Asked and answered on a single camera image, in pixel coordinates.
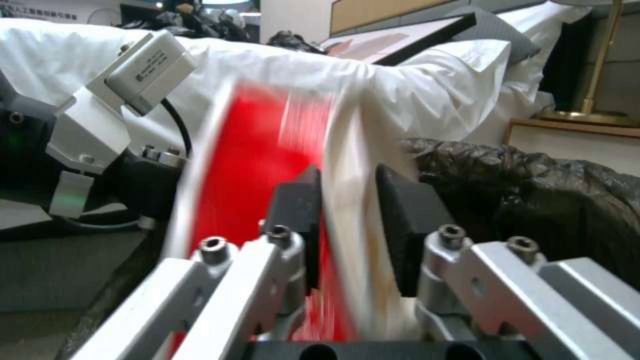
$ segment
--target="gold metal pole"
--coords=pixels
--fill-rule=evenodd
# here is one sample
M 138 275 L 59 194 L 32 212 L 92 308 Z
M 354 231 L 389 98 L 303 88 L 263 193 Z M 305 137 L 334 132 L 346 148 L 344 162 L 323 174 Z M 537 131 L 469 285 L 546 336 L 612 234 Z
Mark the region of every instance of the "gold metal pole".
M 605 60 L 607 59 L 609 48 L 613 45 L 616 30 L 618 29 L 618 23 L 620 22 L 620 16 L 622 15 L 622 1 L 623 0 L 613 0 L 613 4 L 611 5 L 609 20 L 607 21 L 607 32 L 600 44 L 600 50 L 596 58 L 593 75 L 591 76 L 591 82 L 589 84 L 589 91 L 582 102 L 582 108 L 580 109 L 582 113 L 590 114 L 593 112 L 595 95 L 598 90 L 600 76 L 602 75 L 602 68 L 604 67 Z
M 623 113 L 594 113 L 595 96 L 598 90 L 598 83 L 602 75 L 602 69 L 607 60 L 609 48 L 613 45 L 618 23 L 622 16 L 622 6 L 624 0 L 612 0 L 607 29 L 600 44 L 600 50 L 596 57 L 595 66 L 591 75 L 591 82 L 587 90 L 587 95 L 582 101 L 580 111 L 544 111 L 538 114 L 538 118 L 546 120 L 558 120 L 568 122 L 581 122 L 585 124 L 600 124 L 609 126 L 640 127 L 640 120 L 632 119 Z

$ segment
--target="red fabric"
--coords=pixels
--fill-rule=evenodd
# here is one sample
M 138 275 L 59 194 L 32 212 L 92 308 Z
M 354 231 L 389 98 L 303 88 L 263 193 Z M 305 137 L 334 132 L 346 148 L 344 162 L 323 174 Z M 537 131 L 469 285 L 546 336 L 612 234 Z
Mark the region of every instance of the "red fabric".
M 207 236 L 241 245 L 258 235 L 275 187 L 309 165 L 322 167 L 330 101 L 286 92 L 240 88 L 211 158 L 197 209 L 191 249 Z M 294 340 L 352 338 L 324 224 L 320 234 L 320 291 L 307 298 L 307 316 Z

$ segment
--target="black cable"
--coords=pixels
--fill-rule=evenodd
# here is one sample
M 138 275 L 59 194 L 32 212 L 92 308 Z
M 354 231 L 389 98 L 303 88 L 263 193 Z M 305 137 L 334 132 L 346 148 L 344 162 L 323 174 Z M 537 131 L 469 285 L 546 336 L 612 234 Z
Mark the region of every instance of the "black cable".
M 87 224 L 86 222 L 80 222 L 77 220 L 73 220 L 65 217 L 56 217 L 61 220 L 65 225 L 69 225 L 70 227 L 88 231 L 91 233 L 110 233 L 112 231 L 124 231 L 124 230 L 137 230 L 138 229 L 138 221 L 130 221 L 123 222 L 121 224 Z
M 175 121 L 175 124 L 178 125 L 178 130 L 180 130 L 180 135 L 182 136 L 182 141 L 184 142 L 184 149 L 187 151 L 187 156 L 191 154 L 191 137 L 189 137 L 189 131 L 187 131 L 187 127 L 184 125 L 184 121 L 182 121 L 182 117 L 175 110 L 173 105 L 167 99 L 162 99 L 160 102 L 162 106 L 167 110 L 169 115 Z

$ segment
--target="black garbage bag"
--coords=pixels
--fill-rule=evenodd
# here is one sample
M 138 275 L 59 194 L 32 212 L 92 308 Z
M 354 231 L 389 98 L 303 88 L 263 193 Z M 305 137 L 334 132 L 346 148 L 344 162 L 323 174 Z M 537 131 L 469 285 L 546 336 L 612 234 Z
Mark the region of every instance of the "black garbage bag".
M 223 11 L 207 15 L 203 11 L 194 13 L 163 12 L 152 20 L 134 20 L 118 25 L 123 29 L 165 29 L 174 36 L 188 38 L 222 38 L 229 41 L 248 42 L 249 35 L 233 18 Z
M 506 145 L 403 145 L 474 241 L 528 236 L 549 260 L 586 256 L 640 290 L 640 178 Z
M 267 45 L 283 47 L 289 50 L 303 51 L 305 53 L 327 54 L 327 52 L 322 50 L 320 47 L 307 43 L 302 36 L 294 34 L 291 31 L 278 31 L 277 34 L 273 35 L 269 39 Z

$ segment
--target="white cloth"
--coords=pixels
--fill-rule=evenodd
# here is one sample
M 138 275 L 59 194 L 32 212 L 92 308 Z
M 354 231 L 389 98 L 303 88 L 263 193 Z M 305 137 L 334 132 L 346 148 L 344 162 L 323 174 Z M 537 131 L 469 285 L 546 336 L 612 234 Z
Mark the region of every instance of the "white cloth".
M 23 95 L 60 105 L 111 63 L 122 44 L 144 33 L 1 19 L 0 69 Z M 336 95 L 357 96 L 366 89 L 401 134 L 460 139 L 495 104 L 509 52 L 509 44 L 498 40 L 442 44 L 425 50 L 407 66 L 382 67 L 264 45 L 179 41 L 196 58 L 198 68 L 169 99 L 192 134 L 216 102 L 220 85 L 237 78 Z M 182 146 L 175 125 L 160 107 L 143 118 L 125 111 L 125 119 L 135 147 Z
M 505 72 L 498 101 L 487 119 L 464 141 L 498 146 L 504 142 L 509 121 L 528 119 L 542 109 L 553 106 L 551 94 L 539 92 L 542 70 L 560 37 L 562 24 L 571 24 L 591 11 L 547 2 L 538 6 L 502 13 L 499 17 L 540 47 L 532 58 L 510 66 Z

